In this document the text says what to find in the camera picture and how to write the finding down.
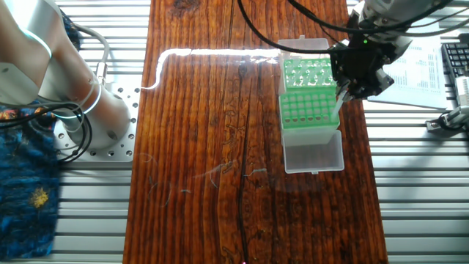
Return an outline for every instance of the keyboard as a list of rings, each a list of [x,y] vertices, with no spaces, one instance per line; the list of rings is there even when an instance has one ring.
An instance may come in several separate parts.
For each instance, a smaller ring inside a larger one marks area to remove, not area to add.
[[[465,76],[469,69],[469,44],[448,43],[442,45],[441,50],[443,63],[450,70],[451,81],[455,84],[456,78]]]

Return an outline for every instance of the paper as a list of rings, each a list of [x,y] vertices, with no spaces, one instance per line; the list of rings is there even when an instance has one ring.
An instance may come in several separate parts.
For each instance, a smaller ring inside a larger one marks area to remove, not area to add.
[[[422,19],[414,25],[431,23],[434,19]],[[440,30],[438,23],[409,32],[434,32]],[[443,73],[443,57],[440,37],[416,37],[404,55],[391,65],[383,67],[385,73],[394,79],[394,84],[378,96],[368,97],[369,101],[401,103],[445,109],[446,88]]]

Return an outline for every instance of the black cable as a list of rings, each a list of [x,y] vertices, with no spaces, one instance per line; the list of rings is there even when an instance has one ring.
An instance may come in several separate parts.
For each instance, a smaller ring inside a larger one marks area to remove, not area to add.
[[[92,131],[91,123],[89,122],[88,117],[86,115],[84,115],[84,119],[85,119],[86,125],[88,126],[88,143],[86,143],[86,146],[81,150],[81,152],[79,154],[77,154],[76,157],[72,158],[69,161],[63,161],[62,164],[69,164],[69,163],[72,163],[72,162],[76,161],[78,158],[80,158],[88,150],[89,146],[91,145],[91,142],[93,140],[93,131]]]
[[[320,25],[320,28],[322,30],[322,32],[324,32],[324,34],[326,34],[330,39],[332,39],[335,43],[339,44],[339,45],[343,45],[344,47],[347,47],[344,43],[341,43],[339,42],[335,37],[332,37],[331,34],[329,34],[329,32],[327,32],[324,28],[324,26],[321,26]]]
[[[450,15],[447,15],[447,16],[445,16],[445,17],[442,17],[442,18],[440,18],[440,19],[438,19],[438,20],[436,20],[436,21],[433,21],[433,22],[431,22],[431,23],[426,23],[426,24],[424,24],[424,25],[411,26],[410,28],[411,28],[411,29],[415,29],[415,28],[430,26],[430,25],[433,25],[434,23],[438,23],[438,22],[444,21],[444,20],[446,20],[446,19],[448,19],[448,18],[452,18],[452,17],[454,17],[455,15],[458,15],[458,14],[464,12],[464,11],[467,11],[467,10],[469,10],[469,7],[466,7],[466,8],[463,9],[463,10],[460,10],[460,11],[455,12],[455,13],[453,13],[453,14],[450,14]]]
[[[246,13],[244,9],[242,0],[237,0],[237,3],[240,7],[241,15],[243,15],[245,22],[248,24],[249,28],[251,28],[252,32],[263,42],[267,43],[268,45],[273,46],[274,48],[278,48],[282,51],[288,51],[288,52],[299,53],[299,54],[337,54],[337,53],[343,53],[343,52],[370,52],[371,51],[370,49],[357,49],[357,48],[345,48],[341,50],[303,50],[303,49],[298,49],[298,48],[290,48],[285,45],[280,45],[278,43],[273,42],[272,40],[269,40],[259,30],[257,30],[257,28],[252,24],[251,19],[249,19],[248,14]]]
[[[298,11],[300,11],[302,14],[304,14],[306,17],[310,18],[314,22],[318,23],[321,26],[325,26],[326,28],[333,29],[339,32],[345,32],[345,33],[350,33],[350,34],[376,34],[376,33],[384,33],[384,32],[389,32],[391,30],[399,30],[399,29],[405,29],[408,26],[412,25],[412,23],[421,20],[422,18],[427,17],[428,15],[432,14],[434,11],[439,10],[441,8],[444,8],[447,4],[449,4],[453,0],[445,0],[441,1],[441,3],[435,5],[434,7],[428,9],[427,11],[421,13],[420,15],[417,15],[414,18],[411,18],[409,20],[406,20],[404,22],[398,23],[393,26],[380,26],[376,29],[348,29],[344,28],[341,26],[336,26],[331,23],[328,23],[326,21],[321,20],[318,18],[312,11],[304,7],[302,4],[298,3],[296,0],[288,0],[288,2],[296,8]]]
[[[26,124],[26,123],[28,123],[28,122],[42,116],[43,114],[47,114],[48,112],[55,111],[57,109],[73,110],[75,108],[76,108],[76,105],[74,105],[74,104],[60,104],[58,106],[53,106],[53,107],[50,107],[48,109],[43,109],[43,110],[41,110],[37,113],[30,114],[29,116],[18,117],[18,118],[9,119],[9,120],[0,120],[0,123],[11,123],[11,124],[8,124],[8,125],[0,125],[0,130],[4,130],[4,129],[7,129],[7,128],[13,128],[13,127],[19,126],[19,125],[24,125],[24,124]],[[92,127],[91,127],[91,123],[88,120],[88,117],[86,115],[84,115],[81,110],[80,111],[73,111],[73,113],[77,116],[77,119],[80,123],[81,123],[81,116],[84,117],[84,123],[81,124],[81,127],[83,129],[83,138],[82,138],[82,140],[81,140],[81,142],[78,146],[78,149],[74,150],[72,152],[72,154],[69,155],[68,157],[65,157],[65,158],[59,160],[60,164],[68,164],[68,163],[73,162],[76,159],[80,158],[86,152],[86,150],[88,150],[88,148],[91,144],[91,141],[92,141]],[[85,146],[85,148],[83,148],[84,142],[86,141],[86,128],[84,126],[85,123],[88,126],[89,141],[88,141],[88,144]]]
[[[29,116],[25,116],[25,117],[19,117],[19,118],[10,119],[10,120],[0,120],[0,123],[13,122],[13,124],[9,124],[9,125],[0,125],[0,130],[7,129],[7,128],[14,128],[15,126],[26,124],[27,122],[35,118],[38,118],[42,116],[43,114],[47,114],[48,112],[51,112],[57,109],[63,109],[63,108],[67,108],[67,105],[62,104],[59,106],[50,107],[49,109],[43,109],[37,113],[30,114]]]
[[[81,123],[81,130],[83,131],[83,136],[81,137],[81,141],[80,141],[80,144],[78,145],[78,148],[74,151],[72,151],[72,154],[68,155],[67,157],[63,158],[63,159],[60,159],[59,160],[59,163],[60,164],[66,164],[68,163],[68,159],[70,158],[73,158],[74,156],[78,155],[78,151],[81,150],[85,144],[85,141],[86,141],[86,128],[85,128],[85,124],[84,122],[81,122],[81,116],[83,115],[83,112],[81,111],[73,111],[73,113],[75,114],[77,120]]]

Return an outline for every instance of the blue fabric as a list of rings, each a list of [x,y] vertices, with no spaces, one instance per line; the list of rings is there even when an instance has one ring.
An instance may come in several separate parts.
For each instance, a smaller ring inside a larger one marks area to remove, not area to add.
[[[31,114],[1,111],[0,119]],[[0,261],[51,253],[59,201],[52,129],[46,115],[0,131]]]

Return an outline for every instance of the wooden board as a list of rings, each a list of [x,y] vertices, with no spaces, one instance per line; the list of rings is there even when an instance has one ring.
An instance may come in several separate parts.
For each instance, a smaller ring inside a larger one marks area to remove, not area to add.
[[[244,2],[272,40],[325,36],[285,0]],[[347,21],[345,0],[302,4]],[[341,110],[343,172],[287,175],[280,69],[235,51],[254,48],[236,1],[152,1],[124,263],[386,263],[361,103]]]

